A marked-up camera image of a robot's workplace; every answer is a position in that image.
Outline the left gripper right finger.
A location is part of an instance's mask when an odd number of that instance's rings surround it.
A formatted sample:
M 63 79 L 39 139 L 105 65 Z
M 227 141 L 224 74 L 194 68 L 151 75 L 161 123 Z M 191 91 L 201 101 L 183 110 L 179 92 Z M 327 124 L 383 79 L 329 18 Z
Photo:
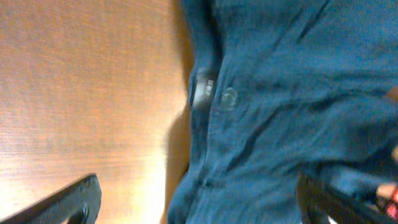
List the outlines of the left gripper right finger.
M 297 183 L 296 198 L 303 224 L 397 224 L 397 220 L 304 173 Z

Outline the navy blue shorts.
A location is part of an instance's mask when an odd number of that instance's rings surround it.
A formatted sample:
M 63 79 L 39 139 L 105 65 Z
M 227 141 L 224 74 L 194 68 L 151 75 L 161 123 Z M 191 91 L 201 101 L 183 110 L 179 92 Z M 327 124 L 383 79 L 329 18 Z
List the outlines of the navy blue shorts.
M 370 203 L 397 180 L 397 2 L 184 1 L 189 168 L 169 223 L 300 223 L 306 171 Z

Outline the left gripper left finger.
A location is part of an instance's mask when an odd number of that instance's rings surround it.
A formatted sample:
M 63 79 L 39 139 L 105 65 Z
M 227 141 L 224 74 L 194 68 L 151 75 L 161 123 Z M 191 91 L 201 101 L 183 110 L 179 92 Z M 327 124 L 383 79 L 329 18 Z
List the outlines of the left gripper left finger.
M 95 173 L 1 220 L 1 224 L 95 223 L 101 207 L 101 187 Z

